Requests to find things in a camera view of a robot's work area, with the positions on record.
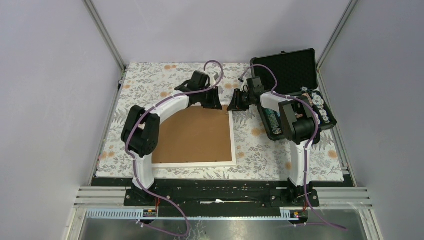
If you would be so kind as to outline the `white picture frame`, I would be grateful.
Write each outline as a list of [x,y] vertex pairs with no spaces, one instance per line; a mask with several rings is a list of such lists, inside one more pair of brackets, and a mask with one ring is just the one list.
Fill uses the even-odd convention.
[[233,167],[237,164],[234,120],[227,111],[198,105],[182,110],[160,125],[152,153],[155,169]]

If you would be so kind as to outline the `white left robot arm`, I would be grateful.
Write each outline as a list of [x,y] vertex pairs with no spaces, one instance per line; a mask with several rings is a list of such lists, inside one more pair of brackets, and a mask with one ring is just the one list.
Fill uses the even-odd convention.
[[174,92],[150,108],[134,105],[128,112],[121,140],[125,152],[132,157],[133,184],[139,188],[136,199],[144,206],[152,204],[155,192],[151,189],[153,176],[152,155],[159,143],[160,126],[176,113],[200,104],[205,109],[222,110],[218,84],[224,74],[217,79],[201,71],[195,71],[191,79],[174,89]]

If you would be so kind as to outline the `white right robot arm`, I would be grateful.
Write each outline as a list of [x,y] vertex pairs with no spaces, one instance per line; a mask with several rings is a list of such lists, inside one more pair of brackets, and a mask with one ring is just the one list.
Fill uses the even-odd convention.
[[306,193],[312,191],[308,160],[319,130],[317,116],[307,98],[266,91],[259,77],[247,79],[242,88],[233,91],[227,110],[247,111],[251,105],[279,112],[281,132],[290,143],[292,164],[289,173],[292,189],[287,191],[286,198],[291,205],[299,206],[307,199]]

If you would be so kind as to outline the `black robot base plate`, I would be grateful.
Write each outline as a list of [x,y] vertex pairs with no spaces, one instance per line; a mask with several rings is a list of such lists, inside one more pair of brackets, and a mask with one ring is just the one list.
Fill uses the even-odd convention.
[[[130,178],[94,178],[91,184],[93,187],[126,187],[135,194],[135,200],[138,203],[157,204],[160,201],[156,197],[149,195],[145,191],[136,187]],[[284,188],[277,194],[282,203],[289,206],[297,206],[301,202],[305,205],[306,199],[304,191],[299,188],[294,190],[290,187],[288,180],[280,181],[242,181],[242,180],[176,180],[176,179],[157,179],[149,191],[167,198],[168,195],[174,196],[177,201],[182,200],[240,200],[243,195],[253,198],[261,197],[265,191],[272,188]]]

